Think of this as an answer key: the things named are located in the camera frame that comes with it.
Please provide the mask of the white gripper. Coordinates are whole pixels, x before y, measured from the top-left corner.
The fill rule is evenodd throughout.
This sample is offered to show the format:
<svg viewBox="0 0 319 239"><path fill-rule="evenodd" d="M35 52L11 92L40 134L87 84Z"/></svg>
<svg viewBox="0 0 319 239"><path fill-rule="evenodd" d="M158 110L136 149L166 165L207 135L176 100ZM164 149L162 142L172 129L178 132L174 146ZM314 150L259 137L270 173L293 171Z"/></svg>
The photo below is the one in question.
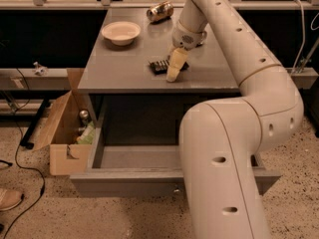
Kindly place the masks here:
<svg viewBox="0 0 319 239"><path fill-rule="evenodd" d="M166 80L170 83L174 82L188 57L188 51L200 46L207 37L205 27L207 22L204 21L195 31L185 28L181 21L175 24L171 45L169 47L170 57L168 61L168 69L166 72Z"/></svg>

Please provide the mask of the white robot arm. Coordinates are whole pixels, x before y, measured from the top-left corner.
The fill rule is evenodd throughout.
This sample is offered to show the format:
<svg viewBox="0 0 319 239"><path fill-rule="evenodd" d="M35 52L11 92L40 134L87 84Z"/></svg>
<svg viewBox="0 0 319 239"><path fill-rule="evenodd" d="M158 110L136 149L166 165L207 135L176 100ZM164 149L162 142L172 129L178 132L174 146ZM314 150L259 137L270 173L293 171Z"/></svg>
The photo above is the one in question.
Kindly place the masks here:
<svg viewBox="0 0 319 239"><path fill-rule="evenodd" d="M254 154L287 140L303 102L286 69L228 0L186 0L172 34L167 80L211 28L238 84L237 98L202 102L179 128L179 156L195 239L271 239Z"/></svg>

